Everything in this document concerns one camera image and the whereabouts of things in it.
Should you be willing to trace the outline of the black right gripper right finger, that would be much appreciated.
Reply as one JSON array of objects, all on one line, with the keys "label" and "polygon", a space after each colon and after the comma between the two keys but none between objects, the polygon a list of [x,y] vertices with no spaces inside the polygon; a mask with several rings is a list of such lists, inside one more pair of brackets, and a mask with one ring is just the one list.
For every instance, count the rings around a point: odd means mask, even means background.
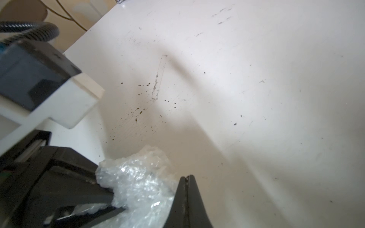
[{"label": "black right gripper right finger", "polygon": [[213,228],[193,175],[187,177],[187,220],[189,228]]}]

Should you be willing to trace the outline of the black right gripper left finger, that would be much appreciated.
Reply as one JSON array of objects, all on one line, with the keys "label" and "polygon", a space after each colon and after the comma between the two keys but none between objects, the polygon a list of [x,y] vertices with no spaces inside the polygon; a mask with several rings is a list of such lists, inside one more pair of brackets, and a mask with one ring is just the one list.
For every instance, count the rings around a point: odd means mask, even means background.
[{"label": "black right gripper left finger", "polygon": [[188,178],[181,177],[163,228],[188,228]]}]

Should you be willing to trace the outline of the clear bubble wrap sheet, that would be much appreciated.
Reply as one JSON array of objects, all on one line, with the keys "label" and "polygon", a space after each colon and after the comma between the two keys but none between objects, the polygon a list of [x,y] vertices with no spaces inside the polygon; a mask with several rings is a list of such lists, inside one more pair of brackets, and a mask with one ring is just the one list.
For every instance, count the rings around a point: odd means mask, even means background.
[{"label": "clear bubble wrap sheet", "polygon": [[166,154],[150,145],[121,159],[101,161],[97,183],[111,189],[111,205],[124,212],[98,228],[161,228],[170,212],[178,180]]}]

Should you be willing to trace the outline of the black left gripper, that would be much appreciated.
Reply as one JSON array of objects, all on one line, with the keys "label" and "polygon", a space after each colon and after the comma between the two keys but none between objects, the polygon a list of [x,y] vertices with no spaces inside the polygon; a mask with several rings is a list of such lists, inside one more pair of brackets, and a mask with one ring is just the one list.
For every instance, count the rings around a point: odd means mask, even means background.
[{"label": "black left gripper", "polygon": [[125,211],[110,206],[59,219],[66,208],[110,204],[113,193],[97,184],[95,163],[50,139],[35,130],[1,156],[1,227],[43,228],[53,216],[48,228],[92,228]]}]

